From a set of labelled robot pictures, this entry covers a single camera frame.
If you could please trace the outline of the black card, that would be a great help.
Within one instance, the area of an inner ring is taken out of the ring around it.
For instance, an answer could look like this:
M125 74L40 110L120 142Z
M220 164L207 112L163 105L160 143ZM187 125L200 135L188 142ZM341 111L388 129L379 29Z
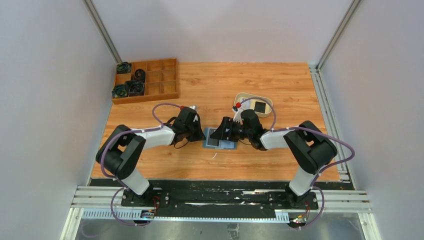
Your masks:
M256 101L254 104L254 111L257 113L265 114L267 104L265 102Z

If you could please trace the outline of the blue card holder wallet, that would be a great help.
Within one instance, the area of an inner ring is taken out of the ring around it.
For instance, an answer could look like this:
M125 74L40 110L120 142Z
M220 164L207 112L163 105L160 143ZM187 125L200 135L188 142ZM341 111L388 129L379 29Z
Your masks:
M205 127L204 128L204 134L205 134L205 140L203 141L203 147L207 148L207 149L217 149L217 150L235 150L237 148L237 144L236 142L233 141L228 141L228 140L220 140L219 141L219 147L216 148L212 148L212 147L207 147L206 146L206 142L207 142L207 138L210 137L210 135L216 130L216 128L212 128L212 127Z

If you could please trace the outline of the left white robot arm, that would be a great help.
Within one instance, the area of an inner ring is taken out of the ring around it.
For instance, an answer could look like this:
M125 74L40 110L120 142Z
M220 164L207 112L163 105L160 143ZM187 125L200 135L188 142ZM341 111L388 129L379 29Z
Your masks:
M178 116L153 128L129 128L118 125L95 156L100 169L108 171L134 194L142 196L150 187L149 181L136 169L144 150L159 146L175 146L206 139L197 107L180 106Z

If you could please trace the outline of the grey striped card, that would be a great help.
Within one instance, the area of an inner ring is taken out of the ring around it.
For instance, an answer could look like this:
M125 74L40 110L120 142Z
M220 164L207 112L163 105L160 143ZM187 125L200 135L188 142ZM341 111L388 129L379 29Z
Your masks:
M205 146L208 148L218 148L220 146L220 141L218 139L208 137Z

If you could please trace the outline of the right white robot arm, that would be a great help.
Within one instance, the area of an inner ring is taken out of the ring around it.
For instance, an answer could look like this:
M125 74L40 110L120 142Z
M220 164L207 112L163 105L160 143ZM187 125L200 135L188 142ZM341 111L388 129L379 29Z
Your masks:
M293 129L272 131L262 126L251 109L241 111L238 120L224 117L210 138L230 142L247 139L260 151L288 148L299 165L288 186L288 192L296 197L311 190L319 171L338 154L336 146L311 121Z

